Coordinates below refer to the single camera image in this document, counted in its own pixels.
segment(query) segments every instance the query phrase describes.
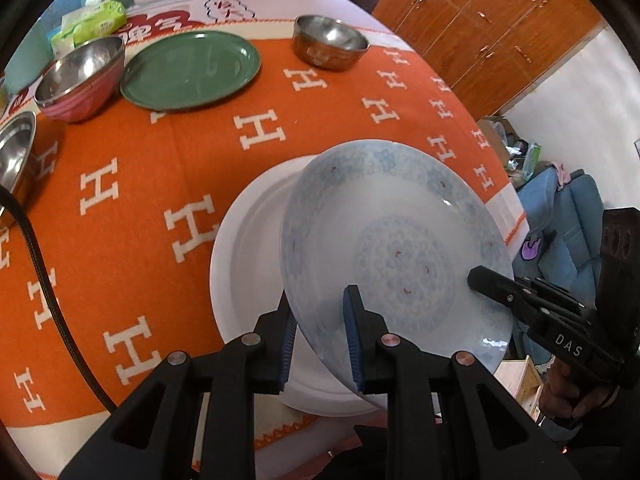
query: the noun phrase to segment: white plate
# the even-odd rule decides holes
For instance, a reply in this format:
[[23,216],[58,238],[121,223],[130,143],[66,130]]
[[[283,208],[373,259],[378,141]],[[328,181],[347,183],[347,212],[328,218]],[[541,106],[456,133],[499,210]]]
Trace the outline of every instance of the white plate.
[[[282,294],[280,225],[293,185],[313,159],[288,160],[256,178],[233,202],[216,236],[209,289],[225,342],[251,332],[260,314],[275,310]],[[375,410],[343,386],[320,362],[300,330],[289,382],[278,398],[302,412],[361,415]]]
[[[500,231],[473,190],[436,159],[386,140],[356,140],[317,156],[291,193],[280,236],[284,289],[311,348],[352,391],[342,294],[422,350],[468,350],[494,372],[510,311],[473,292],[469,270],[513,277]],[[384,396],[370,399],[385,406]]]

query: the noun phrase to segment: stainless steel bowl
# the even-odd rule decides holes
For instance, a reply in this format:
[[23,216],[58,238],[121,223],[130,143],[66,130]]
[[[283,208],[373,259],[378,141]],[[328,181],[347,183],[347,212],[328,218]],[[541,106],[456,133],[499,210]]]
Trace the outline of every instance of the stainless steel bowl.
[[111,96],[123,70],[122,38],[106,36],[87,41],[44,73],[34,101],[52,119],[82,121]]
[[[31,154],[36,136],[36,114],[17,114],[0,130],[0,185],[11,191],[23,205],[36,179],[38,162]],[[14,218],[0,206],[0,230],[9,228]]]
[[307,14],[296,19],[293,49],[314,66],[347,70],[369,49],[369,40],[340,20]]

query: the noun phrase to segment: green plate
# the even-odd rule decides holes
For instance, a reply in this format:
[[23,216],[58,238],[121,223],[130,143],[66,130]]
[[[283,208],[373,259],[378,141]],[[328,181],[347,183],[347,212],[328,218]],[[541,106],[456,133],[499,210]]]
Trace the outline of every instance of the green plate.
[[260,54],[247,40],[204,30],[154,43],[125,68],[120,92],[151,110],[185,110],[219,101],[248,85],[260,70]]

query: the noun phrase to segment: hand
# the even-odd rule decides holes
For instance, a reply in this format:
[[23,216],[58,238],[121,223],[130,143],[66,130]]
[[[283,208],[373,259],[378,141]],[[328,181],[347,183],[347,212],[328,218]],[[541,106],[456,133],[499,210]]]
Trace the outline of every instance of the hand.
[[[612,386],[598,386],[589,392],[574,408],[570,401],[580,397],[580,389],[568,379],[570,372],[569,365],[558,358],[549,368],[547,373],[548,382],[545,384],[538,401],[540,411],[545,416],[549,418],[555,418],[556,416],[582,418],[595,408],[601,407],[600,405],[609,395]],[[616,399],[617,394],[618,388],[602,408],[609,406]]]

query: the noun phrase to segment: orange tablecloth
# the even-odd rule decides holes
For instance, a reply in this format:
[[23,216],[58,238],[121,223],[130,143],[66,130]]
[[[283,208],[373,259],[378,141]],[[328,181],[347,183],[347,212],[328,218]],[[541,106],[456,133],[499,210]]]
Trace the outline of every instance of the orange tablecloth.
[[[158,13],[131,23],[156,23]],[[374,45],[351,71],[329,73],[293,55],[284,39],[291,20],[206,25],[251,39],[262,56],[260,74],[235,97],[167,115],[118,97],[82,124],[38,117],[40,178],[28,212],[70,330],[116,402],[169,352],[197,356],[222,346],[209,300],[217,228],[244,187],[285,160],[353,139],[404,142],[462,176],[507,242],[519,245],[526,232],[513,188],[471,116],[383,27],[367,31]],[[130,54],[152,37],[143,40]],[[11,112],[24,107],[33,104],[23,100]],[[105,415],[56,331],[16,227],[0,234],[0,294],[0,418],[31,463],[57,475]],[[272,404],[262,406],[257,418]],[[297,412],[272,418],[258,424],[262,444],[313,420]],[[65,432],[79,436],[52,443]]]

